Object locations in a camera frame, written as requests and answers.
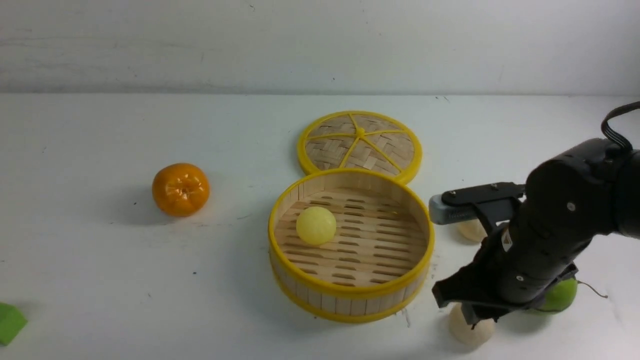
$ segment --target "lid center knob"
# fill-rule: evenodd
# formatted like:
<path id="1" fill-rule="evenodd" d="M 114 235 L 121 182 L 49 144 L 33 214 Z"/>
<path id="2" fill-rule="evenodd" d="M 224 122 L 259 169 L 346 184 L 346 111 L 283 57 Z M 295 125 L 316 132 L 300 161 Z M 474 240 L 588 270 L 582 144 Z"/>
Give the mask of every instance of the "lid center knob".
<path id="1" fill-rule="evenodd" d="M 363 138 L 365 131 L 362 127 L 356 127 L 356 137 Z"/>

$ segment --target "green pear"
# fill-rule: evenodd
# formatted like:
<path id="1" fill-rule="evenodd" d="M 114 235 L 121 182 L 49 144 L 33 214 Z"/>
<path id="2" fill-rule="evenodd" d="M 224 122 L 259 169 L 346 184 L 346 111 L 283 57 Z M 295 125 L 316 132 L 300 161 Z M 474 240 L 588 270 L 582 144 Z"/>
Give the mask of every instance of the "green pear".
<path id="1" fill-rule="evenodd" d="M 578 293 L 578 280 L 571 278 L 557 283 L 545 294 L 545 302 L 536 309 L 539 313 L 558 314 L 566 310 Z"/>

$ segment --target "bamboo steamer basket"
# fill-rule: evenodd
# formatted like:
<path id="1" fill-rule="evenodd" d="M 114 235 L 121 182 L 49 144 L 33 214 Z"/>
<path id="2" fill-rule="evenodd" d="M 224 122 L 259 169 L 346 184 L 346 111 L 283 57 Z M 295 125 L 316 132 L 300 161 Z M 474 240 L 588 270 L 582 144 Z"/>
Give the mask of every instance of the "bamboo steamer basket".
<path id="1" fill-rule="evenodd" d="M 298 140 L 306 174 L 333 168 L 362 168 L 406 184 L 420 168 L 422 148 L 401 122 L 370 111 L 341 111 L 317 119 Z"/>
<path id="2" fill-rule="evenodd" d="M 334 239 L 303 242 L 296 219 L 309 206 L 336 218 Z M 269 258 L 282 291 L 303 309 L 339 322 L 392 315 L 422 288 L 433 252 L 427 208 L 404 184 L 368 170 L 316 172 L 292 184 L 269 218 Z"/>

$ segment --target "orange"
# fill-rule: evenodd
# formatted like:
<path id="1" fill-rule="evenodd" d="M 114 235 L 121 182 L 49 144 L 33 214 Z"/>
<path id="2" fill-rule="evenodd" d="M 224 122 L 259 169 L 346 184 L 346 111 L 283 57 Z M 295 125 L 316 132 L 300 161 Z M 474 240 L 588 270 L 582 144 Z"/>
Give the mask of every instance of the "orange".
<path id="1" fill-rule="evenodd" d="M 209 200 L 207 176 L 195 165 L 178 163 L 160 170 L 152 192 L 160 210 L 174 217 L 188 217 Z"/>

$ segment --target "green object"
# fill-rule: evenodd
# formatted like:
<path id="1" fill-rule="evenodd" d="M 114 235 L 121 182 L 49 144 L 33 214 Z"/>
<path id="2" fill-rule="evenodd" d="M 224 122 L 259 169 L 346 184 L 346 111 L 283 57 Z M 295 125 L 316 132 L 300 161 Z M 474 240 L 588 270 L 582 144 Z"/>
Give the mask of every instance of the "green object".
<path id="1" fill-rule="evenodd" d="M 556 284 L 545 295 L 545 303 L 536 309 L 539 313 L 558 314 L 566 310 L 578 293 L 578 280 L 567 279 Z"/>
<path id="2" fill-rule="evenodd" d="M 7 346 L 27 325 L 27 319 L 17 307 L 0 302 L 0 344 Z"/>

